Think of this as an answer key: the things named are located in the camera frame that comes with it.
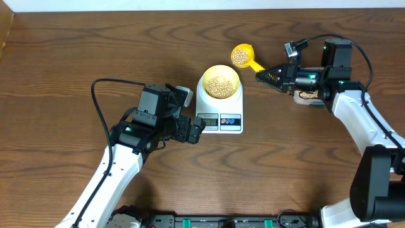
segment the wood grain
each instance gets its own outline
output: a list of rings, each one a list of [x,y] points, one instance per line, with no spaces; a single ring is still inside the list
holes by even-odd
[[[265,67],[284,45],[316,34],[354,39],[375,69],[373,102],[405,135],[405,9],[20,13],[0,62],[0,227],[52,227],[92,177],[106,145],[91,82],[116,77],[190,87],[206,69],[231,65],[246,42]],[[323,41],[304,51],[320,65]],[[368,71],[358,51],[353,79]],[[295,104],[236,69],[244,85],[244,133],[205,134],[198,145],[155,151],[118,206],[178,214],[308,212],[342,200],[360,155],[325,108]],[[97,86],[109,126],[139,102],[140,87]],[[195,115],[195,100],[185,110]]]

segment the white wall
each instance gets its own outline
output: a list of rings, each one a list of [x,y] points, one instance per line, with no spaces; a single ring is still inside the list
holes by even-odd
[[[405,0],[3,0],[14,12],[405,8]]]

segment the digital kitchen scale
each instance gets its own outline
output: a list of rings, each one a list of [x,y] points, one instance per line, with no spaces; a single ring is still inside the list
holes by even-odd
[[[216,99],[205,90],[206,83],[217,75],[234,83],[235,93],[229,98]],[[202,133],[240,134],[243,131],[243,89],[236,71],[225,65],[209,68],[197,85],[196,116],[206,122]]]

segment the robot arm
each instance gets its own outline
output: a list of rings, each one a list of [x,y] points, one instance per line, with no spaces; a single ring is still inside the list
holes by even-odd
[[[307,42],[324,36],[340,39],[325,41],[323,68],[301,68],[300,52],[308,46]],[[362,227],[405,219],[405,179],[390,182],[390,171],[405,174],[405,140],[377,112],[366,92],[367,87],[350,81],[352,45],[366,58],[372,76],[371,63],[364,51],[353,41],[334,34],[286,44],[289,62],[256,74],[257,81],[280,92],[290,91],[291,96],[295,89],[318,91],[318,99],[342,121],[359,148],[362,159],[350,198],[321,209],[314,224],[320,224],[322,228]]]
[[[121,198],[122,192],[142,167],[142,154],[136,155],[132,151],[132,148],[121,144],[116,144],[113,147],[114,162],[111,168],[111,176],[104,181],[87,207],[82,216],[82,221],[79,223],[80,227],[106,226],[111,213]],[[75,206],[73,206],[62,222],[56,226],[57,228],[71,227],[75,222],[79,212],[106,171],[108,159],[108,148],[106,148],[100,166],[97,168],[93,178],[84,189]]]
[[[121,82],[116,79],[101,80]],[[166,87],[149,84],[144,86],[139,107],[130,108],[109,132],[112,160],[107,147],[96,173],[81,197],[56,227],[106,227],[122,192],[139,173],[150,153],[163,149],[169,139],[181,143],[198,143],[205,122],[195,117],[191,124],[190,118],[181,115],[182,107],[187,107],[190,103],[191,90],[180,86],[174,88],[168,84]],[[131,112],[134,112],[132,121],[125,121]],[[158,148],[160,141],[163,141],[162,148]],[[104,177],[109,162],[112,162],[111,169]]]
[[[346,126],[362,156],[351,187],[350,198],[321,209],[324,228],[362,227],[372,223],[385,224],[405,216],[403,202],[404,183],[390,182],[391,155],[388,148],[397,146],[362,106],[362,91],[345,91],[336,94],[333,114]],[[368,106],[380,123],[402,145],[405,139],[398,136],[377,112],[368,93]]]

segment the green connector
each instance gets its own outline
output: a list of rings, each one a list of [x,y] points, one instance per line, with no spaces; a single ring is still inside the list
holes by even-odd
[[[274,228],[272,220],[265,220],[265,228]]]
[[[183,228],[191,228],[191,220],[190,219],[183,219]]]

